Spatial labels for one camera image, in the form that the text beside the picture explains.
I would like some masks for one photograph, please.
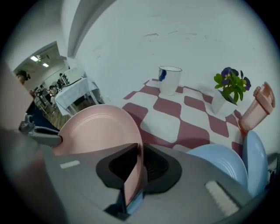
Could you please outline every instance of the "table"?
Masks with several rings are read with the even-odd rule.
[[[135,120],[143,142],[187,152],[205,144],[222,144],[242,154],[241,114],[215,115],[213,97],[187,86],[179,86],[173,96],[159,91],[157,79],[148,80],[112,105],[126,110]]]
[[[85,96],[89,100],[87,93],[90,94],[94,103],[97,105],[98,101],[92,93],[92,90],[94,89],[97,89],[97,86],[93,84],[88,78],[83,78],[78,82],[63,88],[55,98],[57,107],[61,114],[70,115],[72,117],[73,114],[69,108],[71,108],[74,113],[77,113],[71,104],[82,96]]]

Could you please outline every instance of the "potted plant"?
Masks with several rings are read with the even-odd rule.
[[[214,76],[214,80],[217,82],[215,89],[222,88],[222,90],[217,90],[212,100],[214,114],[226,117],[237,108],[238,99],[243,100],[243,93],[250,89],[251,83],[247,77],[243,78],[242,71],[240,71],[240,75],[241,78],[239,78],[237,70],[227,67],[221,74]]]

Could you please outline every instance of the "pink checkered tablecloth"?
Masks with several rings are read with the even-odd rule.
[[[143,142],[181,151],[215,143],[242,154],[241,114],[227,117],[213,114],[212,97],[187,86],[179,86],[173,96],[159,91],[158,80],[143,84],[121,101],[113,103],[135,120]]]

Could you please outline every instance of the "white mug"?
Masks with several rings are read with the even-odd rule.
[[[160,66],[158,81],[159,90],[163,95],[171,96],[175,93],[182,74],[182,69],[172,66]]]

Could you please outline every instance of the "pink plate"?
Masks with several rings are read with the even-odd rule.
[[[127,143],[138,143],[137,163],[124,184],[126,205],[141,190],[143,142],[133,118],[112,105],[95,105],[73,116],[59,134],[63,142],[53,147],[56,156],[103,150]]]

